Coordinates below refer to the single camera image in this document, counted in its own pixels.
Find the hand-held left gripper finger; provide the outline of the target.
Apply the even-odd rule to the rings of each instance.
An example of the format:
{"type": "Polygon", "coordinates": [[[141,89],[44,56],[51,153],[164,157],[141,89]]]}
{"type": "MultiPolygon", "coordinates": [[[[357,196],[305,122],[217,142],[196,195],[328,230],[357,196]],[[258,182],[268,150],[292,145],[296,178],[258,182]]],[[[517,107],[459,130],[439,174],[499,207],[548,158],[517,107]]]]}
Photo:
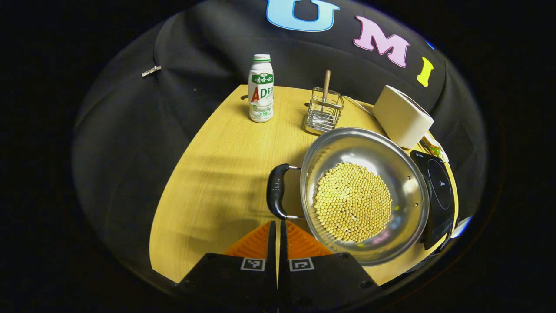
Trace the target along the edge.
{"type": "Polygon", "coordinates": [[[206,253],[175,288],[195,307],[276,307],[276,222],[235,243],[247,254],[206,253]]]}
{"type": "Polygon", "coordinates": [[[356,309],[381,288],[349,253],[292,257],[288,222],[280,223],[279,308],[356,309]]]}

